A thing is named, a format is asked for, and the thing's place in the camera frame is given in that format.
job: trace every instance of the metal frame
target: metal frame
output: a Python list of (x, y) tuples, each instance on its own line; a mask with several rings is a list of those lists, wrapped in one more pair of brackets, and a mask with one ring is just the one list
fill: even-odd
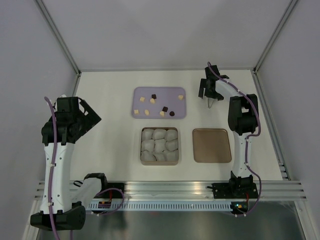
[[(121, 200), (112, 200), (110, 207), (99, 207), (99, 200), (93, 200), (87, 211), (112, 211), (119, 207)], [(118, 211), (166, 211), (166, 212), (231, 212), (230, 201), (125, 201)]]
[(261, 65), (264, 63), (266, 56), (268, 55), (270, 49), (276, 42), (279, 34), (281, 33), (282, 29), (284, 28), (285, 24), (287, 23), (289, 17), (293, 13), (294, 9), (296, 8), (299, 0), (291, 0), (288, 4), (287, 8), (285, 9), (280, 21), (278, 22), (277, 26), (275, 27), (275, 30), (273, 31), (268, 43), (266, 44), (258, 62), (256, 63), (254, 67), (254, 71), (259, 71)]
[(61, 36), (52, 16), (50, 15), (45, 3), (43, 2), (43, 0), (34, 0), (36, 6), (38, 7), (39, 11), (41, 12), (42, 16), (44, 17), (45, 22), (47, 23), (47, 25), (49, 26), (53, 36), (55, 37), (57, 43), (59, 44), (59, 46), (61, 47), (66, 59), (68, 60), (68, 62), (70, 63), (71, 67), (73, 68), (75, 74), (77, 74), (77, 76), (79, 76), (79, 74), (81, 73), (81, 71), (79, 70), (74, 58), (72, 57), (69, 48), (67, 47), (67, 44), (65, 42), (65, 40), (63, 39), (63, 37)]
[[(70, 194), (73, 195), (78, 187), (69, 182)], [(228, 181), (127, 181), (124, 182), (125, 197), (130, 201), (161, 202), (221, 202), (214, 199), (213, 192), (207, 188), (212, 183), (227, 183)], [(299, 181), (262, 181), (261, 201), (306, 201), (306, 195)], [(44, 181), (40, 181), (34, 200), (41, 201), (45, 189)], [(243, 199), (224, 199), (227, 202), (238, 202)]]
[[(235, 66), (235, 67), (219, 67), (219, 70), (249, 70), (249, 66)], [(101, 73), (101, 72), (144, 72), (144, 71), (194, 71), (194, 70), (204, 70), (203, 66), (199, 67), (150, 67), (150, 68), (112, 68), (112, 69), (82, 69), (82, 72), (87, 73)]]
[[(77, 93), (78, 85), (80, 82), (80, 77), (82, 71), (78, 68), (72, 54), (70, 53), (64, 39), (62, 38), (56, 24), (54, 23), (53, 18), (51, 17), (48, 9), (46, 8), (43, 0), (34, 0), (40, 12), (42, 13), (44, 20), (48, 24), (52, 34), (60, 45), (62, 51), (65, 54), (68, 62), (73, 68), (74, 72), (77, 75), (77, 79), (75, 81), (75, 85), (73, 88), (72, 95), (75, 96)], [(258, 71), (264, 63), (265, 58), (267, 57), (270, 49), (273, 47), (276, 42), (278, 36), (282, 32), (286, 22), (290, 18), (293, 13), (295, 7), (297, 6), (299, 0), (291, 0), (288, 4), (286, 10), (284, 11), (280, 21), (278, 22), (275, 30), (273, 31), (267, 45), (265, 46), (259, 60), (257, 61), (254, 68), (252, 68), (251, 74), (252, 78), (259, 96), (260, 105), (262, 111), (264, 113), (267, 127), (271, 136), (272, 144), (275, 150), (275, 154), (279, 163), (279, 168), (282, 174), (283, 181), (262, 181), (262, 194), (260, 201), (294, 201), (299, 220), (301, 222), (305, 237), (307, 240), (320, 239), (317, 226), (313, 220), (311, 215), (311, 210), (309, 209), (307, 198), (305, 192), (303, 190), (302, 184), (299, 181), (293, 181), (290, 178), (290, 174), (287, 171), (287, 165), (285, 163), (285, 157), (283, 154), (283, 150), (281, 147), (281, 143), (277, 134), (277, 130), (268, 107), (267, 100), (265, 98), (265, 94), (263, 91), (263, 86), (258, 78)], [(211, 189), (207, 189), (211, 183), (216, 181), (153, 181), (153, 182), (143, 182), (143, 181), (128, 181), (125, 183), (125, 197), (128, 198), (127, 204), (135, 204), (137, 203), (141, 210), (148, 210), (148, 204), (161, 204), (161, 203), (172, 203), (172, 204), (198, 204), (199, 206), (202, 204), (207, 205), (210, 204), (218, 204), (221, 201), (218, 201), (213, 198), (213, 194)], [(71, 193), (75, 192), (76, 187), (73, 185), (73, 181), (70, 182), (70, 191)], [(35, 194), (33, 206), (31, 208), (30, 214), (34, 214), (39, 211), (40, 202), (42, 199), (42, 195), (44, 192), (44, 182), (40, 182), (37, 186), (37, 191)], [(231, 201), (240, 201), (241, 199), (225, 199), (224, 203), (230, 203)], [(128, 207), (125, 209), (129, 210), (137, 210), (137, 207)], [(38, 229), (31, 227), (28, 223), (26, 229), (24, 231), (23, 239), (36, 239), (38, 234)]]

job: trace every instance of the beige tray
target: beige tray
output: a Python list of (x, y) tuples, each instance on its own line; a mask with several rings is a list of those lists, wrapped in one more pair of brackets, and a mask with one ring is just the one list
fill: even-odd
[(192, 131), (193, 157), (197, 163), (231, 162), (228, 133), (225, 129), (197, 128)]
[[(145, 129), (165, 129), (165, 130), (173, 129), (173, 130), (176, 130), (178, 132), (178, 129), (176, 129), (175, 127), (144, 127), (144, 128), (142, 128), (141, 136), (140, 136), (140, 155), (141, 155), (142, 132)], [(146, 165), (146, 166), (174, 166), (174, 165), (177, 165), (179, 160), (180, 160), (180, 153), (181, 153), (181, 151), (180, 151), (179, 132), (178, 132), (178, 142), (179, 142), (179, 147), (178, 147), (179, 159), (177, 161), (141, 161), (140, 160), (140, 162), (143, 165)]]

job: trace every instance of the lavender tray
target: lavender tray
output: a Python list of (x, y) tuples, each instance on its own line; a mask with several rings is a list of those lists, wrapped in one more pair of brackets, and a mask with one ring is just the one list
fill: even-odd
[[(150, 103), (151, 95), (156, 95), (155, 103)], [(160, 115), (163, 107), (167, 107), (164, 116)], [(135, 119), (183, 119), (187, 114), (186, 91), (182, 87), (148, 87), (139, 86), (134, 90), (131, 114)]]

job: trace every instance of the black bracket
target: black bracket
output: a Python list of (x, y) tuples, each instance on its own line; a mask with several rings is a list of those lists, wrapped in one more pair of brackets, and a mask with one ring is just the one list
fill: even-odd
[[(252, 101), (259, 114), (257, 95), (248, 94), (247, 97)], [(255, 132), (258, 126), (257, 118), (253, 108), (244, 96), (230, 97), (228, 125), (231, 131), (235, 131), (240, 136), (243, 133)]]
[[(84, 179), (89, 178), (97, 178), (101, 180), (101, 191), (110, 189), (110, 188), (116, 188), (121, 190), (123, 193), (125, 193), (125, 184), (123, 182), (108, 182), (107, 178), (104, 173), (89, 173), (87, 174)], [(109, 199), (110, 198), (110, 192), (104, 192), (98, 196), (94, 197), (95, 199)], [(112, 192), (112, 199), (122, 199), (122, 194), (118, 191)]]
[(236, 177), (231, 171), (229, 182), (213, 183), (207, 188), (212, 189), (214, 199), (250, 199), (258, 197), (257, 186), (252, 175)]
[[(76, 141), (92, 129), (101, 118), (79, 97), (59, 97), (56, 100), (57, 111), (55, 112), (57, 141), (62, 145), (76, 143)], [(54, 128), (52, 117), (41, 129), (42, 143), (48, 145), (54, 142)]]
[[(57, 211), (53, 215), (55, 228), (61, 230), (80, 230), (83, 228), (86, 221), (86, 209), (77, 202), (72, 205), (72, 209), (66, 212)], [(49, 214), (44, 214), (42, 211), (31, 215), (30, 224), (39, 229), (52, 231)]]
[[(220, 75), (217, 65), (212, 65), (210, 67), (221, 78), (229, 79), (227, 75)], [(206, 67), (204, 70), (206, 78), (201, 79), (198, 97), (203, 98), (206, 96), (207, 98), (217, 99), (218, 101), (223, 100), (224, 97), (216, 92), (216, 81), (219, 80), (219, 78), (210, 71), (209, 67)]]

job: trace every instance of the purple cable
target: purple cable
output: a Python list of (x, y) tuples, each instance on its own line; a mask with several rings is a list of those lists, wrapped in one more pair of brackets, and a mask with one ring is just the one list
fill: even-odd
[(125, 195), (124, 195), (124, 193), (123, 193), (120, 189), (115, 188), (115, 187), (110, 187), (110, 188), (108, 188), (108, 189), (105, 189), (105, 190), (99, 192), (96, 196), (99, 196), (100, 194), (103, 194), (103, 193), (108, 192), (108, 191), (111, 191), (111, 190), (115, 190), (115, 191), (118, 191), (119, 193), (121, 193), (121, 195), (122, 195), (122, 201), (121, 201), (120, 205), (119, 205), (115, 210), (108, 211), (108, 212), (106, 212), (106, 213), (101, 213), (101, 214), (99, 214), (99, 215), (105, 216), (105, 215), (113, 214), (114, 212), (118, 211), (118, 210), (123, 206), (123, 204), (124, 204), (124, 201), (125, 201)]
[[(241, 96), (243, 96), (243, 97), (248, 101), (248, 103), (249, 103), (250, 106), (252, 107), (252, 110), (253, 110), (253, 112), (254, 112), (254, 114), (255, 114), (255, 118), (256, 118), (256, 121), (257, 121), (257, 123), (258, 123), (258, 132), (257, 132), (256, 134), (249, 134), (249, 135), (246, 137), (246, 141), (245, 141), (245, 163), (246, 163), (246, 164), (249, 164), (249, 163), (248, 163), (249, 138), (250, 138), (250, 137), (257, 137), (257, 136), (259, 136), (259, 135), (261, 134), (261, 123), (260, 123), (260, 119), (259, 119), (259, 115), (258, 115), (257, 109), (256, 109), (254, 103), (250, 100), (250, 98), (247, 97), (247, 95), (245, 95), (243, 92), (239, 91), (239, 89), (238, 89), (235, 85), (233, 85), (231, 82), (229, 82), (229, 81), (223, 79), (222, 77), (218, 76), (218, 75), (212, 70), (212, 68), (211, 68), (211, 63), (210, 63), (209, 61), (208, 61), (207, 64), (208, 64), (208, 68), (210, 69), (210, 71), (212, 72), (213, 75), (215, 75), (219, 80), (221, 80), (221, 81), (224, 82), (225, 84), (230, 85), (234, 90), (236, 90)], [(251, 208), (248, 212), (245, 213), (245, 214), (247, 215), (247, 214), (249, 214), (249, 213), (252, 212), (252, 210), (256, 207), (257, 203), (258, 203), (259, 200), (260, 200), (261, 192), (262, 192), (262, 181), (261, 181), (260, 176), (259, 176), (257, 173), (255, 173), (255, 172), (249, 167), (249, 165), (247, 165), (246, 167), (247, 167), (248, 170), (249, 170), (253, 175), (255, 175), (255, 176), (258, 178), (258, 180), (259, 180), (259, 194), (258, 194), (258, 197), (257, 197), (254, 205), (252, 206), (252, 208)]]
[[(52, 124), (53, 124), (53, 154), (52, 154), (52, 159), (51, 159), (51, 164), (55, 164), (56, 162), (56, 155), (57, 155), (57, 146), (58, 146), (58, 138), (57, 138), (57, 121), (56, 121), (56, 114), (54, 107), (52, 106), (49, 98), (46, 96), (44, 97), (44, 100), (48, 103), (52, 115)], [(48, 183), (48, 203), (51, 203), (52, 199), (52, 182), (54, 179), (54, 167), (50, 167), (50, 172), (49, 172), (49, 183)], [(55, 220), (54, 220), (54, 210), (52, 205), (49, 205), (49, 216), (50, 216), (50, 222), (51, 222), (51, 227), (52, 231), (54, 234), (54, 237), (56, 240), (60, 240), (56, 225), (55, 225)]]

